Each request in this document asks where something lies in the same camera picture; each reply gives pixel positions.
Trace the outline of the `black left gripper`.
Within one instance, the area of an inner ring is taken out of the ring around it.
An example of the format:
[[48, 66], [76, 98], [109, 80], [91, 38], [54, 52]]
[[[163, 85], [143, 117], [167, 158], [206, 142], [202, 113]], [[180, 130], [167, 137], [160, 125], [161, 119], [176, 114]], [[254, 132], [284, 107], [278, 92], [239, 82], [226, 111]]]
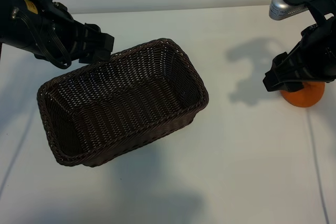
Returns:
[[95, 24], [82, 24], [73, 19], [67, 7], [59, 2], [47, 5], [47, 60], [53, 65], [108, 62], [114, 37], [102, 33]]

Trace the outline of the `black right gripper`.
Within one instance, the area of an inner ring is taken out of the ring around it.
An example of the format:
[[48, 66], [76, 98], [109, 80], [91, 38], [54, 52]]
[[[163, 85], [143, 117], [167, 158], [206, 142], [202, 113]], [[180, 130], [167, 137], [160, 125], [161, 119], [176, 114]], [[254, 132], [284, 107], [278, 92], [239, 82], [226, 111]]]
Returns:
[[296, 92], [335, 80], [335, 17], [307, 27], [301, 36], [291, 52], [273, 59], [264, 77], [267, 91]]

